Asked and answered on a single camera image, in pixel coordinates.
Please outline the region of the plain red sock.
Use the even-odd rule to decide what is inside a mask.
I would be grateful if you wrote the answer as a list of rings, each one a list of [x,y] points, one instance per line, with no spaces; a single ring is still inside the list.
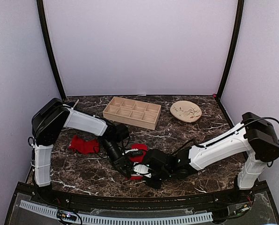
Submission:
[[[78,151],[79,153],[84,155],[89,153],[98,153],[100,150],[99,142],[97,139],[85,141],[84,139],[79,138],[77,135],[73,137],[68,148],[73,152]]]

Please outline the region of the wooden compartment tray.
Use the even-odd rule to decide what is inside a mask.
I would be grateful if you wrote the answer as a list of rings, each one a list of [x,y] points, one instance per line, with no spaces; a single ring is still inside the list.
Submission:
[[[103,116],[111,121],[155,130],[160,113],[160,105],[113,97],[104,109]]]

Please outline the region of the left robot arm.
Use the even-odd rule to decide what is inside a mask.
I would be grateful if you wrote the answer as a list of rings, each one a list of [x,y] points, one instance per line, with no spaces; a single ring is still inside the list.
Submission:
[[[124,139],[129,131],[124,124],[113,122],[64,104],[53,98],[31,120],[34,148],[34,182],[39,186],[37,196],[45,204],[52,204],[56,195],[48,185],[51,184],[51,152],[63,128],[74,128],[94,134],[105,149],[112,166],[126,178],[131,177],[132,161],[124,151]]]

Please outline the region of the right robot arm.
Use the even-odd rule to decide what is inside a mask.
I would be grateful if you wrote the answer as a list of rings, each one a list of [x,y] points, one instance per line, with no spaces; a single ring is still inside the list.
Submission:
[[[229,192],[229,200],[239,203],[252,189],[267,163],[279,157],[279,135],[276,135],[269,117],[247,112],[242,121],[229,131],[205,143],[183,145],[173,154],[158,149],[149,150],[133,171],[146,179],[146,184],[160,188],[162,181],[170,178],[183,180],[207,166],[232,155],[247,152],[243,169],[237,175],[235,188]]]

